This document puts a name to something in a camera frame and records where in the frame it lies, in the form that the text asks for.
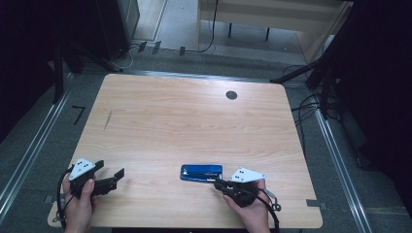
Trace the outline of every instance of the light wood surface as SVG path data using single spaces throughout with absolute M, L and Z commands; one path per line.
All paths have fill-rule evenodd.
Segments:
M 105 161 L 97 180 L 125 169 L 118 189 L 98 196 L 93 226 L 243 228 L 212 184 L 180 180 L 191 163 L 222 164 L 225 180 L 240 166 L 266 174 L 281 228 L 323 222 L 306 206 L 316 196 L 278 84 L 109 75 L 71 162 L 79 157 Z M 50 225 L 54 216 L 55 205 Z
M 196 49 L 200 20 L 213 20 L 216 1 L 198 0 Z M 348 2 L 335 0 L 220 0 L 216 21 L 298 32 L 306 61 L 316 58 L 322 45 L 345 20 Z

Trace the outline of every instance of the tape mark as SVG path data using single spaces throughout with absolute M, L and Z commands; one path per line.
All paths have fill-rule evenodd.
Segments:
M 145 47 L 146 47 L 146 44 L 147 44 L 147 42 L 144 42 L 144 43 L 140 44 L 139 50 L 138 50 L 137 52 L 142 52 L 142 51 L 144 51 L 144 50 L 145 50 Z
M 86 107 L 80 107 L 80 106 L 72 105 L 72 108 L 73 108 L 73 109 L 81 109 L 81 111 L 80 111 L 77 119 L 76 119 L 75 122 L 73 123 L 74 125 L 76 125 L 76 124 L 79 122 L 80 117 L 82 117 L 82 114 L 83 114 L 83 112 L 85 111 Z
M 106 130 L 107 125 L 109 124 L 110 118 L 112 117 L 112 111 L 110 111 L 109 116 L 107 116 L 106 125 L 104 126 L 104 130 Z
M 51 204 L 52 202 L 53 202 L 52 195 L 46 195 L 45 198 L 43 199 L 43 203 Z
M 152 55 L 155 55 L 156 53 L 158 53 L 158 50 L 160 49 L 160 43 L 161 41 L 158 41 L 154 44 L 154 50 L 152 52 Z
M 179 55 L 183 56 L 185 55 L 185 51 L 186 51 L 186 47 L 181 47 L 180 51 L 179 51 Z

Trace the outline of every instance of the gray floor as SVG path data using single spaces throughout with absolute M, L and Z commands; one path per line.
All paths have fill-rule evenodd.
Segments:
M 163 17 L 166 0 L 137 0 L 140 19 L 133 40 L 154 41 Z
M 124 70 L 125 73 L 147 75 L 181 73 L 185 76 L 193 74 L 194 76 L 202 75 L 214 79 L 267 83 L 269 79 L 282 77 L 285 69 L 290 65 L 304 64 L 304 58 L 299 51 L 293 32 L 281 30 L 276 32 L 274 29 L 271 36 L 277 35 L 276 40 L 270 38 L 270 45 L 268 45 L 269 43 L 258 42 L 261 40 L 260 34 L 264 38 L 264 29 L 244 25 L 236 25 L 236 33 L 239 30 L 239 33 L 242 34 L 258 36 L 227 39 L 227 31 L 224 29 L 226 25 L 222 24 L 221 28 L 217 27 L 215 31 L 217 38 L 213 50 L 206 53 L 187 53 L 184 56 L 179 56 L 177 49 L 180 46 L 186 46 L 190 49 L 194 45 L 191 44 L 194 42 L 194 32 L 191 30 L 193 30 L 195 21 L 182 18 L 180 21 L 185 24 L 179 24 L 176 23 L 179 22 L 176 18 L 182 15 L 192 17 L 191 8 L 195 7 L 193 2 L 195 1 L 168 1 L 156 37 L 158 41 L 162 42 L 161 47 L 168 50 L 160 50 L 157 54 L 152 54 L 153 49 L 151 48 L 146 48 L 139 53 L 134 50 L 130 53 L 134 62 Z M 179 27 L 173 29 L 171 24 L 179 24 Z M 210 35 L 209 23 L 203 22 L 203 24 L 202 40 L 204 40 L 203 45 L 207 45 L 207 36 Z M 114 62 L 120 66 L 128 66 L 130 58 L 125 55 Z M 61 113 L 51 127 L 50 133 L 35 154 L 35 159 L 30 164 L 31 169 L 23 178 L 23 183 L 14 202 L 2 219 L 0 232 L 61 232 L 60 229 L 47 225 L 51 203 L 45 202 L 45 198 L 48 195 L 54 196 L 58 177 L 70 162 L 98 88 L 107 74 L 102 68 L 88 60 L 85 60 L 85 66 L 86 69 L 81 75 L 74 75 L 68 79 L 73 80 L 70 85 L 66 85 L 66 87 L 70 86 L 70 93 L 62 106 Z M 286 72 L 288 73 L 295 68 L 297 67 L 291 67 Z M 305 79 L 305 76 L 302 75 L 285 83 L 291 108 L 298 107 L 300 102 L 310 94 L 310 91 L 304 87 Z M 319 93 L 319 90 L 312 90 L 312 92 Z M 0 145 L 0 186 L 2 189 L 24 158 L 37 129 L 48 115 L 52 107 L 52 98 L 53 90 L 51 89 L 45 93 Z M 79 116 L 79 110 L 73 106 L 86 107 L 86 111 L 77 124 L 74 122 Z M 297 119 L 296 112 L 293 112 L 293 116 Z M 328 120 L 327 123 L 332 129 L 333 137 L 338 144 L 373 231 L 411 232 L 411 218 L 404 210 L 393 183 L 380 172 L 360 169 L 357 166 L 355 151 L 350 145 L 343 126 L 333 119 Z M 302 126 L 305 135 L 306 160 L 313 186 L 318 200 L 327 206 L 326 209 L 322 210 L 324 219 L 322 228 L 303 230 L 303 232 L 359 231 L 316 115 L 305 119 Z M 296 127 L 296 130 L 299 135 L 302 135 L 299 127 Z M 110 229 L 102 228 L 92 229 L 92 232 L 110 231 Z M 285 229 L 282 232 L 298 232 L 298 230 Z

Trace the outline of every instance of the black hole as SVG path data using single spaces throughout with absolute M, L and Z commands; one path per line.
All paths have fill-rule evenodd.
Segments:
M 226 93 L 226 97 L 227 97 L 228 99 L 234 100 L 234 99 L 237 98 L 237 93 L 234 92 L 233 90 L 230 90 L 230 91 L 228 91 L 228 92 Z

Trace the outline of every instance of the human hand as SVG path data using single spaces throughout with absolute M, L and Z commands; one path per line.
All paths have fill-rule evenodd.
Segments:
M 94 190 L 94 179 L 89 179 L 83 189 L 81 198 L 70 193 L 69 175 L 63 181 L 64 199 L 66 202 L 66 230 L 65 232 L 87 232 L 90 225 L 92 203 L 91 192 Z
M 264 180 L 257 181 L 256 185 L 259 189 L 266 189 L 266 183 Z M 257 196 L 263 199 L 266 203 L 269 203 L 270 201 L 269 197 L 262 191 L 260 191 Z M 223 199 L 226 201 L 229 208 L 240 216 L 243 224 L 250 233 L 270 232 L 268 211 L 266 206 L 261 201 L 256 199 L 252 205 L 241 208 L 229 196 L 224 195 Z

